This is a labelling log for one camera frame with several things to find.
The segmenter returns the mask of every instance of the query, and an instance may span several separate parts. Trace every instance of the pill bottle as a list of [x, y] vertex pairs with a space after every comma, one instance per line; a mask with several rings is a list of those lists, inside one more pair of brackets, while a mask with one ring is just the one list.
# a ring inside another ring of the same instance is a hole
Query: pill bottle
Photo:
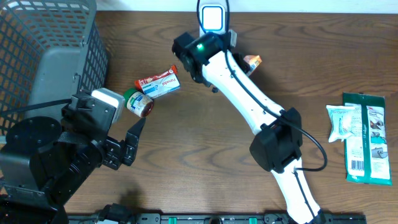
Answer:
[[154, 102], [135, 88], [131, 88], [123, 95], [126, 108], [141, 118], [146, 117], [154, 107]]

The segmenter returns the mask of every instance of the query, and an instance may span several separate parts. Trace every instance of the small white plastic packet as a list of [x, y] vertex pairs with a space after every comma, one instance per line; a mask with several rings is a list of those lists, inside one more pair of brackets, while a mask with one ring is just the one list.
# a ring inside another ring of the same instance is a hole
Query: small white plastic packet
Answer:
[[353, 135], [351, 120], [355, 107], [326, 105], [326, 109], [328, 110], [331, 121], [329, 142], [334, 142], [337, 139], [343, 141], [351, 137]]

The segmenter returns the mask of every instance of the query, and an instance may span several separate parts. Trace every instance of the brown wood surface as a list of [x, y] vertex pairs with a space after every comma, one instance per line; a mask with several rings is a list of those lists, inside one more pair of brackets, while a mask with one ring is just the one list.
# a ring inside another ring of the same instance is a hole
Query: brown wood surface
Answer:
[[[198, 35], [194, 13], [99, 12], [96, 23], [111, 54], [106, 86], [123, 93], [134, 80], [179, 68], [181, 89], [155, 100], [137, 159], [118, 171], [93, 172], [66, 205], [90, 213], [108, 203], [165, 213], [285, 210], [272, 174], [249, 153], [253, 135], [221, 94], [196, 84], [171, 52], [185, 31]], [[252, 80], [284, 108], [295, 107], [304, 128], [328, 153], [328, 167], [306, 173], [312, 194], [331, 212], [364, 213], [368, 223], [398, 223], [398, 19], [360, 14], [232, 14], [238, 50], [259, 54]], [[344, 145], [328, 143], [325, 105], [341, 105], [342, 93], [386, 97], [392, 187], [346, 181]], [[123, 139], [138, 120], [124, 110], [110, 135]], [[322, 155], [307, 139], [303, 164], [318, 167]]]

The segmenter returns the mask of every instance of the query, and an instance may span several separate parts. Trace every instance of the green bottle cap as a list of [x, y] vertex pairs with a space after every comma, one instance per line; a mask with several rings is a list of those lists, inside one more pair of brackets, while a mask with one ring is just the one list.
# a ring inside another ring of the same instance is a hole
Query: green bottle cap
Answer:
[[133, 95], [133, 94], [135, 94], [135, 92], [137, 92], [137, 91], [138, 91], [138, 90], [136, 90], [135, 88], [131, 88], [131, 89], [129, 89], [128, 91], [126, 91], [126, 92], [123, 94], [123, 97], [124, 97], [124, 99], [126, 100], [126, 103], [124, 104], [125, 107], [127, 107], [127, 102], [129, 101], [130, 96]]

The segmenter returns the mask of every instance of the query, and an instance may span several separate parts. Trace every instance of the laundry basket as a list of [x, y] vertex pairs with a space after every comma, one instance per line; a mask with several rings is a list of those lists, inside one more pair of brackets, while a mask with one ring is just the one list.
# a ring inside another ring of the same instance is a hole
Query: laundry basket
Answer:
[[[95, 0], [2, 0], [0, 10], [0, 111], [104, 85], [108, 59]], [[63, 106], [0, 117], [0, 135], [23, 118], [60, 120]]]

